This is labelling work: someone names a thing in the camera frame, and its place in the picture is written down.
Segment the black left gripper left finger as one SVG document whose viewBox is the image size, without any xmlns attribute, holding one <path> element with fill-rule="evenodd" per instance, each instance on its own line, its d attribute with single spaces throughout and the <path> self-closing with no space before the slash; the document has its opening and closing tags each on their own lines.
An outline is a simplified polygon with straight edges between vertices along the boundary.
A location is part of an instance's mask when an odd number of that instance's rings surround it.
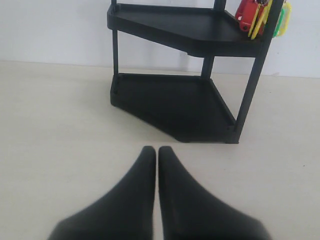
<svg viewBox="0 0 320 240">
<path fill-rule="evenodd" d="M 125 176 L 103 197 L 61 220 L 50 240 L 151 240 L 156 151 L 144 146 Z"/>
</svg>

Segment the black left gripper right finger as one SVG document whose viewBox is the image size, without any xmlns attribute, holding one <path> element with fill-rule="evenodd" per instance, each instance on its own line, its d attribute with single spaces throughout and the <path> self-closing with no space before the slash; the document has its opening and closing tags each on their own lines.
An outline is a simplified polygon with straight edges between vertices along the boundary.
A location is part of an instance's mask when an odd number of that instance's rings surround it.
<svg viewBox="0 0 320 240">
<path fill-rule="evenodd" d="M 170 146 L 158 151 L 158 192 L 166 240 L 270 240 L 264 225 L 224 203 L 183 166 Z"/>
</svg>

